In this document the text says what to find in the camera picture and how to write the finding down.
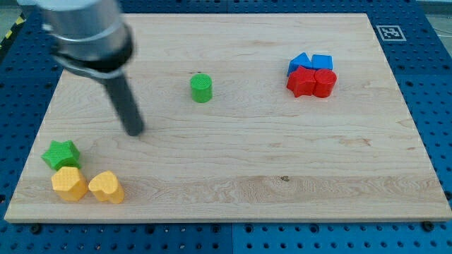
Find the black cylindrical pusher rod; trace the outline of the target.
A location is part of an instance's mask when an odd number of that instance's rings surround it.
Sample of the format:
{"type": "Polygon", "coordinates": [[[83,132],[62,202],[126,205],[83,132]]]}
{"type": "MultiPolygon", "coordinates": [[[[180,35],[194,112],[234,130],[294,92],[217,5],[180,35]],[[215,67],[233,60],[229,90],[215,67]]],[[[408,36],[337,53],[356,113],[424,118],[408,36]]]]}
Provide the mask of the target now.
{"type": "Polygon", "coordinates": [[[129,83],[124,74],[100,81],[116,110],[117,116],[130,136],[140,135],[144,130],[144,122],[129,83]]]}

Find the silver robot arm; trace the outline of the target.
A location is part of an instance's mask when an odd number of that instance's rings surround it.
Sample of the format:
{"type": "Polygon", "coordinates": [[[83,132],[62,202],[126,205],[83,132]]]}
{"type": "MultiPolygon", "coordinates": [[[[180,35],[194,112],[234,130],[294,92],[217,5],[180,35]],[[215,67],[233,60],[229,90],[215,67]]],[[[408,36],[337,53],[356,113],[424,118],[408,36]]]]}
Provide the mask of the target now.
{"type": "Polygon", "coordinates": [[[36,8],[42,29],[54,38],[50,54],[67,71],[102,84],[130,136],[144,122],[123,69],[133,55],[132,29],[115,0],[17,0],[30,14],[36,8]]]}

